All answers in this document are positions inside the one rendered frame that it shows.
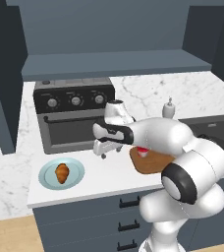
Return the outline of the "pale blue plate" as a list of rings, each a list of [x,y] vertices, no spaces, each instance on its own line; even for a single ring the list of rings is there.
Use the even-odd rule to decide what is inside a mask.
[[[58,166],[67,166],[69,173],[61,183],[57,177]],[[40,171],[38,180],[42,186],[51,190],[65,190],[76,186],[84,178],[84,166],[76,159],[61,157],[48,162]]]

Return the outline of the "white soap dispenser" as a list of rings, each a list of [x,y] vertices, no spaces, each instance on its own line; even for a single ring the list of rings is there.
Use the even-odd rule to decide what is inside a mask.
[[[172,98],[169,98],[169,100],[163,105],[162,108],[162,116],[164,118],[170,118],[172,119],[175,115],[175,105],[172,102]]]

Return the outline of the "wooden cutting board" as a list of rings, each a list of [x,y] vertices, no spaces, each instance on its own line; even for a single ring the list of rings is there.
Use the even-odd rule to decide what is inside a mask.
[[[149,150],[147,157],[138,155],[137,147],[130,149],[130,158],[137,172],[141,174],[152,174],[161,172],[167,164],[175,158]]]

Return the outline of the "black toaster oven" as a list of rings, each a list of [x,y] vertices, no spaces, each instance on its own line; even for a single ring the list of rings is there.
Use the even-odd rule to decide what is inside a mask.
[[[33,91],[44,152],[48,155],[93,148],[92,125],[115,99],[109,78],[38,81]]]

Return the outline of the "toaster oven door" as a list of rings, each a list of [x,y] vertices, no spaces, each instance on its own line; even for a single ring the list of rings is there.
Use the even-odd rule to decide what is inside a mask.
[[[92,125],[97,119],[47,124],[42,120],[43,116],[48,116],[50,120],[88,116],[103,117],[104,110],[88,109],[38,114],[43,149],[46,154],[51,155],[91,150],[94,142]]]

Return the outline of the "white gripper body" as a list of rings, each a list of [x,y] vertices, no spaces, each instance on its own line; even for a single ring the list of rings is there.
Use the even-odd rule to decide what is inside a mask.
[[[100,142],[99,140],[95,140],[93,145],[93,152],[97,156],[101,156],[102,154],[107,154],[108,152],[111,152],[113,150],[116,151],[116,148],[119,147],[123,147],[123,145],[110,141]]]

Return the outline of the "grey base cabinet door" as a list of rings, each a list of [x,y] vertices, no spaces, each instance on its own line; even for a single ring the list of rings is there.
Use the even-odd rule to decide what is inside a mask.
[[[219,185],[224,190],[224,179]],[[214,245],[224,244],[224,209],[211,218],[200,219],[190,244],[190,250],[197,250]]]

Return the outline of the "dark grey sink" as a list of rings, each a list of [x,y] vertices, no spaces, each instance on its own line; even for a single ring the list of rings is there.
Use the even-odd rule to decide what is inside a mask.
[[[205,134],[224,140],[224,115],[181,119],[198,136]]]

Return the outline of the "grey drawer front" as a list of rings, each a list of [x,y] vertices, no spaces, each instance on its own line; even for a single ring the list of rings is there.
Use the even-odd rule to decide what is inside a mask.
[[[74,221],[135,210],[138,206],[120,209],[120,198],[128,202],[135,200],[137,196],[141,198],[149,193],[152,193],[152,190],[35,208],[32,211],[38,225]]]
[[[80,242],[44,248],[44,252],[138,252],[140,245],[147,238],[143,232],[109,235]],[[138,247],[135,249],[117,251],[117,243],[129,244],[134,240]]]
[[[144,221],[138,212],[126,211],[119,214],[41,225],[38,230],[42,242],[50,247],[111,234],[126,233],[130,230],[119,232],[118,223],[127,225],[134,223],[135,220],[140,224],[140,228],[132,230],[150,227],[150,224]]]

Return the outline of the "grey open wall cabinet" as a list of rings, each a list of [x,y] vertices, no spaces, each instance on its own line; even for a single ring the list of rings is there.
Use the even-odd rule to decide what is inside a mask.
[[[208,71],[224,0],[6,0],[27,81]]]

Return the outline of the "brown croissant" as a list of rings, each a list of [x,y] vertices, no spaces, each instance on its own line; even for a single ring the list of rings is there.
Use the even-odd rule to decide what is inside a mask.
[[[69,173],[69,167],[65,163],[60,163],[55,169],[55,174],[60,184],[64,184],[66,182]]]

